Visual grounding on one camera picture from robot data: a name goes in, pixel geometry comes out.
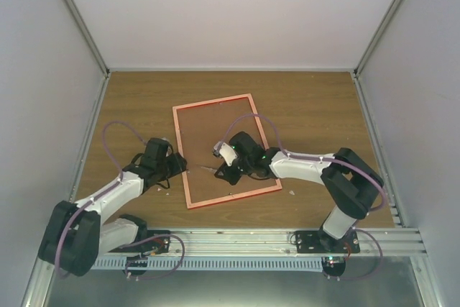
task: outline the wooden tabletop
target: wooden tabletop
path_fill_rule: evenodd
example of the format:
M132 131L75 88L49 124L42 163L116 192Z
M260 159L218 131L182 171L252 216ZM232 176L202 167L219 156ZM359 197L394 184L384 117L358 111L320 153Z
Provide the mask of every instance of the wooden tabletop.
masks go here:
M94 193L116 177L117 170L102 146L105 123L129 122L145 139L166 137L177 149L173 106L243 93L252 94L258 112L276 124L287 150L321 154L350 147L377 167L348 73L112 73L77 198ZM269 145L277 146L270 126L263 126ZM113 125L106 138L122 166L144 151L142 143L121 125ZM300 228L320 226L335 205L324 186L283 179L281 191L188 210L181 176L170 182L171 189L151 188L118 214L141 217L150 227ZM393 227L389 208L369 215L360 225Z

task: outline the purple cable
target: purple cable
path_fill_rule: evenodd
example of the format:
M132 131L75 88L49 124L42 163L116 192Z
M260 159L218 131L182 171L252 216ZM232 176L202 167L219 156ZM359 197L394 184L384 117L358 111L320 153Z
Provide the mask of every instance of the purple cable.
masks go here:
M184 241L180 237L178 237L177 235L174 235L174 234L155 235L153 237L148 237L146 239L140 240L138 242L133 242L132 244L124 244L123 246L120 246L120 248L127 248L127 247L137 246L138 244L144 244L145 242L152 241L154 239L159 239L159 238L162 238L162 237L172 237L173 239L176 239L176 240L179 241L180 246L182 247L182 254L180 255L180 259L179 259L178 263L171 270L167 271L166 273L164 273L162 275L148 276L148 277L136 276L136 280L156 280L158 278L164 278L164 277L169 276L172 273L174 273L182 265L182 263L184 261L184 256L185 256L185 244L184 244ZM145 259L146 258L139 258L139 259L136 259L136 260L127 260L126 261L126 266L124 268L124 273L126 274L126 277L129 278L129 273L128 273L129 264L132 264L133 262L136 262L137 260L145 260Z
M363 275L363 276L358 276L358 277L351 277L351 278L339 278L337 276L330 276L330 275L327 275L325 272L323 272L323 274L326 276L326 277L334 277L334 278L337 278L337 280L345 280L345 281L356 281L356 280L364 280L366 278L370 278L374 275L376 275L381 269L382 269L382 265L383 265L383 251L382 251L382 248L379 244L379 242L377 241L377 239L375 239L375 237L372 236L372 234L370 234L369 232L366 232L365 230L363 229L355 229L355 231L357 232L361 232L361 233L364 233L366 234L368 237L370 237L372 239L372 241L376 244L377 246L377 249L379 250L379 264L376 266L375 269L373 269L373 271Z
M278 132L278 129L275 126L275 124L273 124L273 122L270 119L268 119L266 116L261 115L261 114L253 114L253 113L241 115L239 118L237 118L234 122L231 123L231 125L229 126L229 128L225 132L224 137L219 142L219 146L217 147L218 150L221 149L222 145L225 142L225 139L227 138L227 136L229 135L229 133L233 129L233 127L236 125L236 123L238 123L239 121L241 121L244 118L247 118L248 116L253 116L253 117L256 117L256 118L264 119L266 122L268 122L271 125L271 127L273 128L273 131L275 132L276 140L278 142L278 147L280 148L281 152L283 154L285 154L286 156L291 157L291 158L295 158L297 160L310 160L310 161L316 161L316 162L321 161L321 158L316 157L316 156L293 155L291 153L288 153L288 151L282 146L281 139L280 139L280 133ZM378 206L375 206L374 208L371 208L370 211L380 210L381 208L383 208L387 204L387 195L386 195L385 191L383 190L382 186L380 186L377 183L377 181L375 181L373 178L371 178L371 176L366 174L361 169L355 167L354 165L350 165L347 162L337 160L335 158L323 157L322 161L336 163L338 165L343 165L344 167L347 167L348 169L353 170L355 173L360 174L363 178L368 180L379 191L380 197L382 198L382 202Z
M119 178L117 179L117 181L113 184L113 185L110 185L108 188L106 188L104 191L100 192L97 196L94 197L94 201L97 201L99 199L101 199L102 197L104 197L107 193L109 193L110 191L112 191L115 187L117 187L121 181L123 180L123 170L121 169L121 166L120 164L118 163L118 161L116 160L116 158L112 155L112 153L110 152L110 149L109 147L107 146L107 143L106 143L106 131L107 129L112 125L112 124L120 124L120 125L124 125L125 127L127 127L128 129L131 130L132 133L134 133L134 135L142 142L144 143L144 145L147 144L147 142L145 142L145 140L141 137L141 135L139 134L139 132L137 132L131 125L129 125L127 122L121 122L121 121L118 121L118 120L114 120L112 122L108 122L102 129L102 145L103 145L103 148L104 150L106 151L107 155L110 157L111 161L115 164L116 168L118 169L119 171ZM67 276L69 276L69 272L67 272L66 274L62 274L61 271L60 271L60 256L61 256L61 253L63 251L63 247L64 247L64 241L65 241L65 238L67 237L67 234L70 230L70 228L72 227L72 224L73 222L77 219L77 217L87 208L89 207L91 204L93 203L93 201L87 201L86 203L84 203L68 220L68 222L65 224L64 226L64 229L63 229L63 233L61 234L60 238L59 238L59 242L57 244L57 248L56 248L56 255L55 255L55 272L56 272L56 275L60 278L60 279L63 279L63 278L66 278Z

